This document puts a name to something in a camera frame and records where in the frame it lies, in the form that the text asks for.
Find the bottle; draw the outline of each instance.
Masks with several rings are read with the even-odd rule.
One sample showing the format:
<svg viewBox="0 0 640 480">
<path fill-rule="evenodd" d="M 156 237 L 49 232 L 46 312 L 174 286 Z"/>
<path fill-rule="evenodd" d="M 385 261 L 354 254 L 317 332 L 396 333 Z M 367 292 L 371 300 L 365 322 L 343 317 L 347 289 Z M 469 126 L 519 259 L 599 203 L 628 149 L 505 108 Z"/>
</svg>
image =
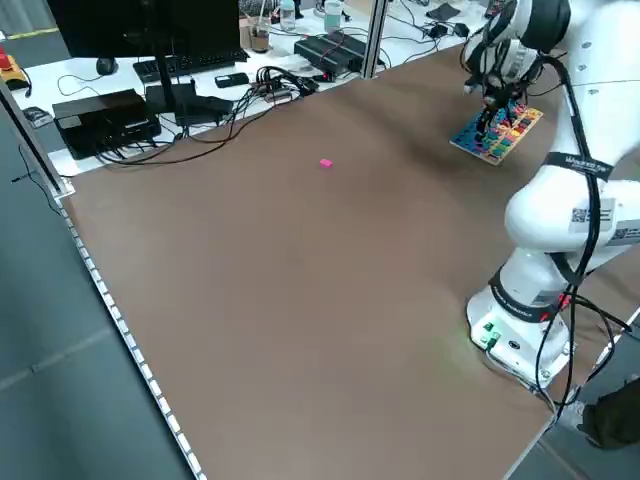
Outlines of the bottle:
<svg viewBox="0 0 640 480">
<path fill-rule="evenodd" d="M 296 6 L 293 0 L 282 0 L 280 2 L 280 27 L 285 32 L 290 32 L 296 28 Z"/>
<path fill-rule="evenodd" d="M 326 0 L 324 2 L 324 29 L 327 33 L 340 29 L 342 16 L 342 2 L 340 0 Z"/>
</svg>

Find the floor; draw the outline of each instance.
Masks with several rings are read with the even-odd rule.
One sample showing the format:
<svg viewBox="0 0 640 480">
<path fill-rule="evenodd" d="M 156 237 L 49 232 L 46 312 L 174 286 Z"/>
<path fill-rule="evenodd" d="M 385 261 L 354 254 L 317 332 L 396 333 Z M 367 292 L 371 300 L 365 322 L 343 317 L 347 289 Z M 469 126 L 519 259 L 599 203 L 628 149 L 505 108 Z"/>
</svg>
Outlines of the floor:
<svg viewBox="0 0 640 480">
<path fill-rule="evenodd" d="M 57 33 L 3 45 L 24 67 L 68 55 Z M 0 478 L 192 478 L 65 225 L 29 179 L 11 183 L 25 166 L 3 115 Z M 62 148 L 53 127 L 38 136 L 48 151 Z M 623 339 L 583 398 L 619 388 L 638 365 L 640 342 Z M 557 427 L 511 478 L 631 478 L 639 469 L 640 446 L 605 453 Z"/>
</svg>

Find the brown table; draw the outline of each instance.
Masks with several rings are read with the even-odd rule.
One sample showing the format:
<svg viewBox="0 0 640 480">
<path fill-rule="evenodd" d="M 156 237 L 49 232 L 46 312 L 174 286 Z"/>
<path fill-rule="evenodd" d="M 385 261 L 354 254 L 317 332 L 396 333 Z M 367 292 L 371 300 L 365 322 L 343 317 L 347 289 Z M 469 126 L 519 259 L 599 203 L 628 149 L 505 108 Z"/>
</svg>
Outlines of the brown table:
<svg viewBox="0 0 640 480">
<path fill-rule="evenodd" d="M 483 365 L 464 307 L 513 248 L 504 207 L 555 116 L 500 168 L 450 146 L 479 106 L 457 55 L 279 107 L 198 161 L 74 181 L 66 206 L 208 478 L 496 479 L 549 420 Z M 633 259 L 590 281 L 615 313 Z"/>
</svg>

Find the red object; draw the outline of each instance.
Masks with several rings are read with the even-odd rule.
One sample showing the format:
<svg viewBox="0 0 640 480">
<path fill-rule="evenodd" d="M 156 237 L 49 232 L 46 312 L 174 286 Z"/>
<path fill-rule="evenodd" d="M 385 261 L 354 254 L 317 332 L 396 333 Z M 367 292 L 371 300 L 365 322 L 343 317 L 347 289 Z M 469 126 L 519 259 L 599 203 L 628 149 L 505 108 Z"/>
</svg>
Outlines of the red object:
<svg viewBox="0 0 640 480">
<path fill-rule="evenodd" d="M 4 48 L 0 47 L 0 69 L 11 70 L 11 60 L 4 51 Z"/>
</svg>

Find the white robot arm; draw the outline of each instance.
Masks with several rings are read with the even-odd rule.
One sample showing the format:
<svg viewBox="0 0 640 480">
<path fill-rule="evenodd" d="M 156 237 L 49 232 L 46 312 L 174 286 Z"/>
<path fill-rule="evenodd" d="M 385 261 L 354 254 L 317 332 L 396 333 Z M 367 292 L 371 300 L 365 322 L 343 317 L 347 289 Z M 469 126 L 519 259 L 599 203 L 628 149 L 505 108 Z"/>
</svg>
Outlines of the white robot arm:
<svg viewBox="0 0 640 480">
<path fill-rule="evenodd" d="M 543 166 L 507 206 L 517 248 L 467 306 L 472 340 L 529 385 L 546 387 L 569 361 L 570 334 L 556 314 L 563 292 L 581 281 L 575 278 L 581 259 L 590 257 L 589 272 L 640 242 L 640 184 L 608 181 L 640 143 L 640 86 L 626 82 L 640 79 L 638 25 L 637 1 L 518 0 L 476 32 L 464 52 L 468 85 L 483 85 L 502 100 L 531 78 L 538 52 L 569 52 L 573 100 L 561 107 Z M 587 178 L 599 192 L 600 225 L 593 253 L 583 255 L 596 223 Z"/>
</svg>

